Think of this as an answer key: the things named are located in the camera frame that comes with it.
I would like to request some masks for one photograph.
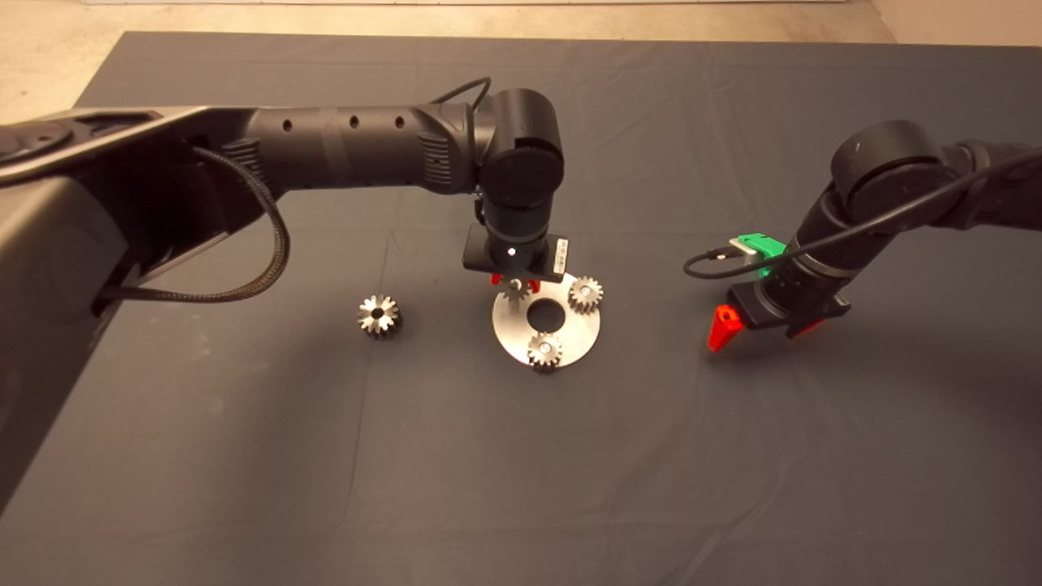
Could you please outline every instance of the metal plate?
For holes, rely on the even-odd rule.
[[[539,293],[529,293],[524,299],[510,300],[503,293],[496,295],[492,306],[492,328],[503,349],[515,360],[528,364],[528,342],[539,334],[528,323],[528,308],[541,299],[555,301],[565,310],[564,325],[552,333],[561,340],[562,357],[557,368],[574,364],[593,348],[600,334],[600,309],[588,314],[572,310],[568,304],[568,290],[573,283],[575,277],[565,273],[560,284],[543,282]]]

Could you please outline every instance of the dark gray table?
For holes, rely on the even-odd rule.
[[[704,349],[851,132],[1042,143],[1042,54],[895,46],[127,34],[82,105],[412,103],[491,74],[554,102],[553,227],[603,329],[539,376],[460,266],[470,199],[291,194],[294,258],[227,307],[127,303],[0,520],[4,584],[1039,584],[1042,236],[901,237],[850,315]],[[164,277],[217,290],[263,223]],[[403,335],[355,331],[398,297]]]

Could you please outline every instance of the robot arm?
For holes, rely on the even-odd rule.
[[[1042,230],[1039,149],[978,141],[940,149],[917,124],[893,121],[844,143],[833,158],[832,174],[833,182],[784,246],[785,253],[745,269],[692,270],[702,259],[759,254],[738,243],[686,265],[688,274],[702,278],[764,270],[761,278],[728,290],[729,306],[718,310],[712,349],[719,350],[742,326],[784,325],[791,338],[846,314],[850,304],[840,290],[902,231],[978,224]]]
[[[0,511],[119,306],[102,292],[142,292],[266,211],[279,227],[288,191],[378,186],[477,193],[464,266],[560,283],[567,240],[547,227],[563,176],[553,106],[530,90],[476,109],[106,108],[0,126]]]

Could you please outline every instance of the sticker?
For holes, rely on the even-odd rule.
[[[565,266],[568,264],[568,239],[557,239],[557,250],[553,254],[553,274],[565,274]]]

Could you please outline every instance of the spur gear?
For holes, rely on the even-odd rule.
[[[528,364],[536,370],[551,370],[561,362],[561,340],[540,332],[528,342]]]
[[[401,326],[401,310],[387,295],[372,295],[358,306],[358,326],[374,338],[382,338]]]
[[[531,293],[528,282],[521,278],[504,278],[499,284],[499,291],[511,301],[520,301]]]
[[[568,290],[568,303],[578,313],[590,313],[604,298],[604,288],[594,278],[580,276]]]

